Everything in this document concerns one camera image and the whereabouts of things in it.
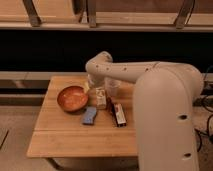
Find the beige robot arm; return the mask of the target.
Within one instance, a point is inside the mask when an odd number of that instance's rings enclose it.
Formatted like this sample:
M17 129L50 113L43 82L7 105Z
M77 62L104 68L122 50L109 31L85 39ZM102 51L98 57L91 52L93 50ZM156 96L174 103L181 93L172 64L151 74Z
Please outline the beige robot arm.
M199 171L193 102L204 82L194 66L174 62L115 63L104 51L85 69L89 85L104 78L130 82L140 171Z

